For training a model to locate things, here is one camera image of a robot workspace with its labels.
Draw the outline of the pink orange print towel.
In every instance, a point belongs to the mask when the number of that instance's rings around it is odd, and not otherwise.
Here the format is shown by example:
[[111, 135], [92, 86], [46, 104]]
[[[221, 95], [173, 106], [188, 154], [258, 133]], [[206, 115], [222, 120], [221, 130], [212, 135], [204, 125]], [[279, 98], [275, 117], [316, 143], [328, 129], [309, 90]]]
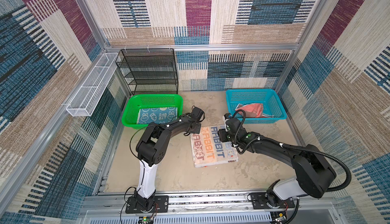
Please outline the pink orange print towel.
[[218, 131], [225, 125], [201, 127], [199, 134], [191, 134], [194, 166], [196, 168], [239, 162], [238, 153], [231, 142], [221, 142]]

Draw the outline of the blue rabbit print towel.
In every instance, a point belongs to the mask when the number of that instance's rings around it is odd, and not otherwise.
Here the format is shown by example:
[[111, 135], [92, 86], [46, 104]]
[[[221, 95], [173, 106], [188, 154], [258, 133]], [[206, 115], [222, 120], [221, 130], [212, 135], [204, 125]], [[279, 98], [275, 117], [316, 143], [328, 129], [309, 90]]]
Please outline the blue rabbit print towel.
[[137, 124], [149, 124], [151, 122], [164, 124], [172, 121], [177, 116], [177, 107], [143, 108], [139, 111]]

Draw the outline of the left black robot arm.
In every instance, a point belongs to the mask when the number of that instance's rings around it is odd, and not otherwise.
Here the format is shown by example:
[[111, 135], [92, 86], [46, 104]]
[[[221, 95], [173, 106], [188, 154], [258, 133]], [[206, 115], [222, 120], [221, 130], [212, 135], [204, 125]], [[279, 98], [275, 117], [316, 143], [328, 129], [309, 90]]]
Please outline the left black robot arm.
[[199, 134], [205, 112], [193, 107], [192, 112], [179, 115], [163, 124], [150, 123], [137, 146], [137, 159], [140, 162], [140, 179], [134, 198], [144, 210], [150, 211], [155, 205], [155, 178], [158, 164], [166, 155], [170, 139], [180, 133], [185, 136]]

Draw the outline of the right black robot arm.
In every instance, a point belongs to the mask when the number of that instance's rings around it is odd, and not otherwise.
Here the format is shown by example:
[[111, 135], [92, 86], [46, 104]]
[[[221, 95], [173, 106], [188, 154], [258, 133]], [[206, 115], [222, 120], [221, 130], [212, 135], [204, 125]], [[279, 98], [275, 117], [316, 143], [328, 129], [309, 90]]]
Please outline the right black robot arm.
[[298, 147], [284, 144], [256, 132], [247, 132], [236, 118], [225, 122], [218, 131], [221, 142], [230, 142], [243, 153], [257, 153], [281, 161], [295, 171], [295, 177], [277, 180], [267, 189], [265, 197], [271, 208], [278, 208], [292, 197], [321, 198], [337, 174], [321, 152], [313, 145]]

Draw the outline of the red pink towel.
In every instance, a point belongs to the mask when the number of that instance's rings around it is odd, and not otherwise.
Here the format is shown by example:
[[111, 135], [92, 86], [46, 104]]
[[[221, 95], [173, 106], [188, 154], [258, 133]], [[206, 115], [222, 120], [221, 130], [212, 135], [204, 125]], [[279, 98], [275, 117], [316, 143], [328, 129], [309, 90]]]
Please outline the red pink towel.
[[252, 103], [252, 104], [238, 104], [235, 111], [243, 110], [246, 113], [246, 117], [249, 118], [261, 118], [263, 117], [264, 105], [261, 103]]

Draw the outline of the teal plastic basket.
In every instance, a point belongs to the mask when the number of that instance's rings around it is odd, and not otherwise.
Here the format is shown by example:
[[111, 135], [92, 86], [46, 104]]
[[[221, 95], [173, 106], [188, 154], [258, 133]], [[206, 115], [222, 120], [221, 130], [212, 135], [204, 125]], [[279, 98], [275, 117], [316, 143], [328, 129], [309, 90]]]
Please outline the teal plastic basket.
[[287, 118], [278, 94], [272, 89], [230, 89], [226, 91], [226, 103], [232, 115], [238, 105], [259, 103], [264, 106], [263, 113], [266, 117], [250, 118], [247, 116], [245, 124], [272, 124]]

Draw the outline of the green plastic basket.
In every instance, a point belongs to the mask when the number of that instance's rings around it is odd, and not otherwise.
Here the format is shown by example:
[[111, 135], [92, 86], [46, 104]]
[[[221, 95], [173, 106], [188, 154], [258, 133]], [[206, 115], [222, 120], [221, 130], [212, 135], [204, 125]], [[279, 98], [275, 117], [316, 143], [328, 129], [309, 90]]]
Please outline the green plastic basket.
[[178, 116], [183, 111], [183, 98], [180, 95], [174, 94], [145, 94], [131, 97], [123, 113], [121, 122], [126, 127], [141, 129], [148, 124], [137, 124], [137, 118], [140, 109], [143, 108], [164, 108], [177, 107]]

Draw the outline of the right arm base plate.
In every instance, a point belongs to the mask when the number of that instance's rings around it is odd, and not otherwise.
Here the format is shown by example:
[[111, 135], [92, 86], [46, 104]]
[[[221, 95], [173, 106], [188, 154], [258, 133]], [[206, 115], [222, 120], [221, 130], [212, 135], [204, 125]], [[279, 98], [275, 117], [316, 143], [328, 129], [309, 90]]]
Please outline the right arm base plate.
[[247, 195], [247, 200], [252, 203], [254, 209], [294, 209], [295, 203], [292, 198], [281, 200], [274, 194], [266, 192], [252, 192]]

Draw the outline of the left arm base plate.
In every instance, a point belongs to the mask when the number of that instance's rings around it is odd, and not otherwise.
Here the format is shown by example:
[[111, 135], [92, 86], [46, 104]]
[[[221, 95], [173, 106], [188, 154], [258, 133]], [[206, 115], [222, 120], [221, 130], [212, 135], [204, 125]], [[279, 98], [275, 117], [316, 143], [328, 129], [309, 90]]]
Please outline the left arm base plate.
[[149, 199], [130, 196], [127, 199], [126, 214], [167, 213], [169, 196], [151, 196]]

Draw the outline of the aluminium front rail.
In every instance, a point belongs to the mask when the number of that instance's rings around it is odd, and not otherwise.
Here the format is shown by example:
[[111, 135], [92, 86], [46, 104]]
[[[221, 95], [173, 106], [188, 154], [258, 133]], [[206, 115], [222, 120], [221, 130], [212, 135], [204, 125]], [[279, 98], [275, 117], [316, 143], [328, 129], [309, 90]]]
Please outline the aluminium front rail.
[[[217, 213], [257, 213], [250, 201], [252, 190], [227, 191], [161, 191], [157, 196], [168, 196], [167, 214], [217, 214]], [[332, 194], [327, 193], [321, 199], [302, 197], [297, 216], [313, 216], [318, 219], [329, 217], [333, 222], [341, 220], [337, 204]], [[77, 221], [86, 221], [94, 217], [129, 217], [125, 212], [126, 203], [121, 192], [86, 197], [82, 203]]]

